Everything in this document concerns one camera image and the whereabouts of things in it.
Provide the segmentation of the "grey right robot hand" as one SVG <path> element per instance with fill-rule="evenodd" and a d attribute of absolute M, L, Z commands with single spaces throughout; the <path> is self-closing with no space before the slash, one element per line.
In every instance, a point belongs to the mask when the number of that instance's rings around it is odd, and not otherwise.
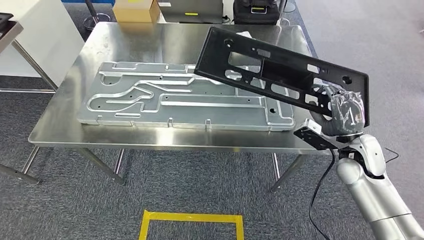
<path fill-rule="evenodd" d="M 321 125 L 323 134 L 347 136 L 361 134 L 365 127 L 365 108 L 361 93 L 346 90 L 332 84 L 316 83 L 312 85 L 320 94 L 330 99 L 331 119 L 322 114 L 311 111 L 313 120 Z"/>

